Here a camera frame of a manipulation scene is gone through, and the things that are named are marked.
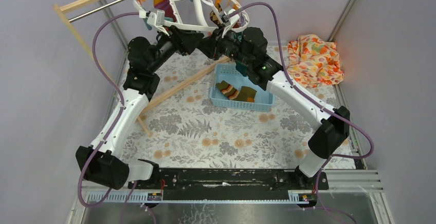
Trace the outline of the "white plastic clip hanger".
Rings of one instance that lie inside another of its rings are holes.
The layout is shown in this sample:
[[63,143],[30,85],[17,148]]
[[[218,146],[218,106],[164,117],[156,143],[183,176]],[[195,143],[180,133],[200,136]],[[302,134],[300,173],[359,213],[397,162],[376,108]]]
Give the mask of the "white plastic clip hanger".
[[[145,11],[151,11],[154,8],[153,0],[147,2],[146,0],[132,0],[133,6],[138,11],[143,9]],[[224,25],[219,16],[221,24],[217,26],[210,19],[210,12],[214,11],[218,14],[216,4],[220,4],[222,11],[228,7],[238,10],[241,4],[237,0],[170,0],[170,5],[174,10],[174,15],[177,18],[176,22],[165,19],[163,24],[166,31],[171,26],[176,26],[182,30],[191,30],[195,32],[202,32],[210,35],[220,25]],[[236,33],[242,32],[249,25],[250,18],[247,12],[242,11],[238,14],[240,16],[239,21],[231,29]]]

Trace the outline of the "dark teal sock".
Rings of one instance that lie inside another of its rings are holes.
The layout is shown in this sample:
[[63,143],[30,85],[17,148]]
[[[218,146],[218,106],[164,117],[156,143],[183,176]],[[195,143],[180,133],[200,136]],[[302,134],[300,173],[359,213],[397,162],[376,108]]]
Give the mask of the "dark teal sock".
[[239,63],[239,62],[236,62],[236,64],[235,64],[235,69],[242,75],[242,76],[244,76],[244,77],[246,77],[247,76],[247,66],[246,65],[244,65],[244,64],[242,64],[242,63]]

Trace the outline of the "olive orange sock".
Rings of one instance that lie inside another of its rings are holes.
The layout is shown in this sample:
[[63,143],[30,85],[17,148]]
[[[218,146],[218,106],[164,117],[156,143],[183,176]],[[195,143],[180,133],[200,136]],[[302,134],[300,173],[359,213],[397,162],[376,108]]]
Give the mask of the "olive orange sock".
[[217,89],[231,101],[251,102],[255,101],[257,91],[248,86],[242,86],[240,89],[236,89],[226,81],[221,81],[215,84]]

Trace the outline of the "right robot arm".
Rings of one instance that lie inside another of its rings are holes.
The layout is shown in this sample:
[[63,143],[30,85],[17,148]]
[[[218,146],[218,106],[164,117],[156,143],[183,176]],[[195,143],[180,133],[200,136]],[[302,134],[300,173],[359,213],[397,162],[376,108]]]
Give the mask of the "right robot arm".
[[293,80],[283,65],[267,54],[267,44],[260,28],[248,27],[240,40],[233,36],[233,31],[225,33],[218,28],[201,39],[197,48],[210,59],[226,56],[234,60],[240,74],[280,98],[309,123],[314,130],[308,141],[310,151],[295,174],[296,185],[308,189],[315,183],[318,171],[349,136],[350,112],[344,106],[334,108],[323,102]]

